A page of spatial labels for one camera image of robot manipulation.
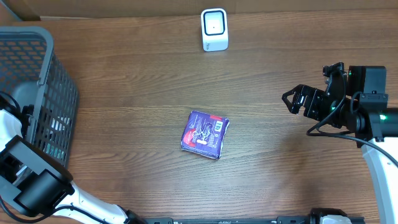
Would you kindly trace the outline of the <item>purple snack package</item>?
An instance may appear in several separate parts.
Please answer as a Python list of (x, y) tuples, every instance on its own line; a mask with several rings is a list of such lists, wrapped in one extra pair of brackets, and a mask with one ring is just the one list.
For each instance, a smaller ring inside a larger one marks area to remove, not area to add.
[(228, 126), (226, 117), (192, 111), (181, 137), (181, 149), (218, 160)]

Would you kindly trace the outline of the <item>teal snack pouch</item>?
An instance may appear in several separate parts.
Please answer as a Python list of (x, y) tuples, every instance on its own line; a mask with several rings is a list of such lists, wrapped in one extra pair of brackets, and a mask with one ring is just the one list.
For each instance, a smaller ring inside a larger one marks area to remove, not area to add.
[(70, 137), (70, 118), (58, 117), (50, 120), (50, 128), (44, 131), (47, 142), (43, 151), (54, 158), (65, 162), (68, 154), (68, 141)]

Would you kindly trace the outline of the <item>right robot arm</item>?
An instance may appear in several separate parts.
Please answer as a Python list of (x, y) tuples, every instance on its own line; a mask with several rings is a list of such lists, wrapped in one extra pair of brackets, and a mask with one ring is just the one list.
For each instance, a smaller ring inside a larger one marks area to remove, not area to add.
[(388, 107), (384, 66), (323, 67), (326, 89), (297, 85), (282, 95), (292, 114), (317, 123), (307, 136), (354, 141), (371, 173), (381, 223), (397, 223), (397, 108)]

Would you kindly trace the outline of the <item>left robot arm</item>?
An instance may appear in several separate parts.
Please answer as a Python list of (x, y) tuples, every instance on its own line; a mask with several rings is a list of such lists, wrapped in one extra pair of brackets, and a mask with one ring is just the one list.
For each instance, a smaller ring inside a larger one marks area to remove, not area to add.
[(145, 222), (80, 189), (64, 166), (24, 139), (29, 125), (18, 102), (1, 92), (1, 208), (7, 215), (21, 223), (52, 215), (81, 223)]

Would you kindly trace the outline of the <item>white barcode scanner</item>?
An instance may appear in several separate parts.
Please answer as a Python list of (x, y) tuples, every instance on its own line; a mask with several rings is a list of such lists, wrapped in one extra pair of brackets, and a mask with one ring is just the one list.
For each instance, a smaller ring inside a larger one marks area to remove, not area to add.
[(226, 50), (229, 45), (226, 11), (222, 8), (205, 9), (200, 18), (203, 50), (205, 52)]

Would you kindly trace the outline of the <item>grey plastic mesh basket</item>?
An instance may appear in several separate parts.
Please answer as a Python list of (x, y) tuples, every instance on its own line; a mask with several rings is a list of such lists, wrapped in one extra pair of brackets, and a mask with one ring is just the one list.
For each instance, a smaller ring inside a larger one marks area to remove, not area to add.
[(79, 104), (77, 85), (54, 52), (53, 37), (42, 27), (1, 27), (1, 91), (11, 95), (21, 108), (33, 107), (25, 139), (43, 151), (50, 120), (70, 118), (66, 161)]

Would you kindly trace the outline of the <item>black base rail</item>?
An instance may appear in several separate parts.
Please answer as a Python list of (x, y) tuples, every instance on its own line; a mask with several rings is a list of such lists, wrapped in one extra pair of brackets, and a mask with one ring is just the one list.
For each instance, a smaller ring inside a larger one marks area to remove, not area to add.
[(365, 224), (363, 217), (349, 218), (342, 215), (279, 216), (277, 218), (243, 219), (173, 219), (145, 218), (147, 224)]

